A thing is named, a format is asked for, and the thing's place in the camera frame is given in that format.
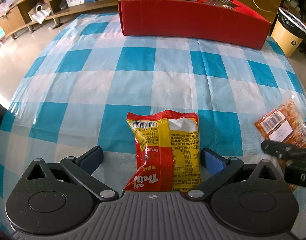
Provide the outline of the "yellow trash bin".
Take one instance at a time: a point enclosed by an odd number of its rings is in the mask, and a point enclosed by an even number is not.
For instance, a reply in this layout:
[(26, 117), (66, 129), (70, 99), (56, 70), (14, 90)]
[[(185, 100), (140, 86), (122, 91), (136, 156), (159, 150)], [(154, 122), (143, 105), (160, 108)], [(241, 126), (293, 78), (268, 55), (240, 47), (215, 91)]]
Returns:
[(286, 9), (279, 8), (271, 37), (285, 56), (290, 57), (306, 39), (306, 24)]

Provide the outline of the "red cardboard box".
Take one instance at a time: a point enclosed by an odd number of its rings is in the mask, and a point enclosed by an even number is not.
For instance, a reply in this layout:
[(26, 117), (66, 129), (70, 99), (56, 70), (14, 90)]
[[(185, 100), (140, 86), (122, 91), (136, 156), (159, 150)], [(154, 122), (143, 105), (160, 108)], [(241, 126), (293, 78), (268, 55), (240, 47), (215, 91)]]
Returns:
[(260, 50), (270, 22), (237, 0), (227, 9), (202, 0), (119, 0), (118, 12), (125, 36), (201, 38)]

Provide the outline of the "red yellow snack packet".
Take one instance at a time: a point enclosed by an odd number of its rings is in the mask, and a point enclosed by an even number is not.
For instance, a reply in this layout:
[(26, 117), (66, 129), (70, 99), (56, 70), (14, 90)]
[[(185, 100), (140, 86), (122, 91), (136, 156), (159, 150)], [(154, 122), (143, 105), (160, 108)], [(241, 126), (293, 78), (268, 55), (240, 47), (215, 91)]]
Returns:
[(196, 113), (128, 113), (126, 122), (134, 135), (137, 170), (124, 191), (188, 192), (201, 183)]

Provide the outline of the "orange bread snack packet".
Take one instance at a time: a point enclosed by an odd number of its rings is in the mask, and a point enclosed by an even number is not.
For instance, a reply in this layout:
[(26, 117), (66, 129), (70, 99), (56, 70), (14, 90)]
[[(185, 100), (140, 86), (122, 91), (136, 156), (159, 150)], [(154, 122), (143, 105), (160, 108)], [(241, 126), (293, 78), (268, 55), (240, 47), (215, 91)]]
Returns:
[[(306, 148), (305, 123), (294, 101), (288, 99), (279, 107), (258, 119), (254, 125), (264, 140), (293, 144), (298, 148)], [(277, 161), (284, 176), (285, 162), (278, 159)], [(298, 187), (289, 183), (288, 185), (292, 191)]]

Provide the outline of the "white crumpled bag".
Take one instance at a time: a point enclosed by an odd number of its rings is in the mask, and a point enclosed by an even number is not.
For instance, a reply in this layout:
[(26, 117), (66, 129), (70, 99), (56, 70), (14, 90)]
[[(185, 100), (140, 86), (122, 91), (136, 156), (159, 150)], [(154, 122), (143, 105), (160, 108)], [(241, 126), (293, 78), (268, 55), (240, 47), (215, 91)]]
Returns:
[(50, 13), (51, 10), (47, 3), (37, 3), (37, 5), (28, 12), (28, 15), (33, 22), (42, 24)]

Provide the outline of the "blue white checkered cloth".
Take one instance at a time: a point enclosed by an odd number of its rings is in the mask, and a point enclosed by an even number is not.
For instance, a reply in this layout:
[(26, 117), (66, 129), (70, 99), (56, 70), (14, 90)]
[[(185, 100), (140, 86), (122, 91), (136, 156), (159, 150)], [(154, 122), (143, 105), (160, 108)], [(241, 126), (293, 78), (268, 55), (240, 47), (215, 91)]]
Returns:
[(34, 158), (48, 163), (101, 146), (94, 176), (122, 191), (136, 169), (128, 113), (166, 109), (199, 117), (200, 145), (261, 159), (255, 122), (292, 98), (306, 121), (306, 90), (272, 38), (261, 50), (193, 38), (124, 36), (117, 14), (83, 14), (64, 29), (0, 49), (0, 227), (5, 204)]

